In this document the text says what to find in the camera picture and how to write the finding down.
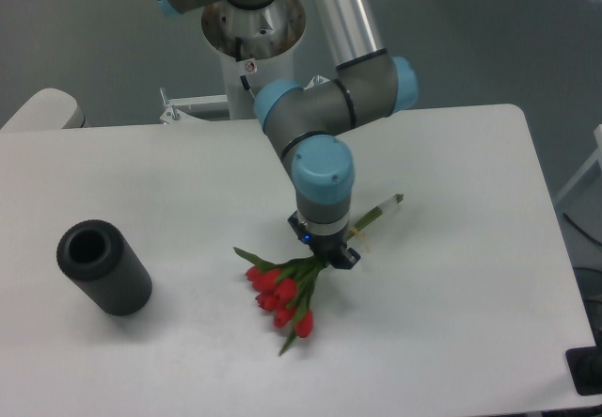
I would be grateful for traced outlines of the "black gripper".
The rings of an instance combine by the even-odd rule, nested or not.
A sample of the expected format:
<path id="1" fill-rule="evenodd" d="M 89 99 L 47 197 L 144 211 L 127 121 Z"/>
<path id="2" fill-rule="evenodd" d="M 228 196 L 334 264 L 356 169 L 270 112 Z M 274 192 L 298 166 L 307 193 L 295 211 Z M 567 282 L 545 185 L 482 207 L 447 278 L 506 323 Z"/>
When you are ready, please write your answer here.
<path id="1" fill-rule="evenodd" d="M 304 219 L 299 212 L 288 218 L 298 240 L 318 257 L 323 257 L 335 269 L 351 270 L 361 259 L 360 254 L 346 245 L 349 217 L 328 223 Z"/>

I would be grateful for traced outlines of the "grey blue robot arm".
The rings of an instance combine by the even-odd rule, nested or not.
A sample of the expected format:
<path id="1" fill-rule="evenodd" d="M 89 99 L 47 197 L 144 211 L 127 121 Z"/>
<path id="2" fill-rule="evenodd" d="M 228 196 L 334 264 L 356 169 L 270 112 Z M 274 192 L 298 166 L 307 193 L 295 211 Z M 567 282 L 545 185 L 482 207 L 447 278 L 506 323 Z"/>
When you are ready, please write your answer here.
<path id="1" fill-rule="evenodd" d="M 299 85 L 292 54 L 306 13 L 299 0 L 156 0 L 166 14 L 202 12 L 203 36 L 221 56 L 230 116 L 256 119 L 289 175 L 297 238 L 338 268 L 359 259 L 347 244 L 355 169 L 343 133 L 390 116 L 418 98 L 417 77 L 391 56 L 369 0 L 313 0 L 335 78 Z"/>

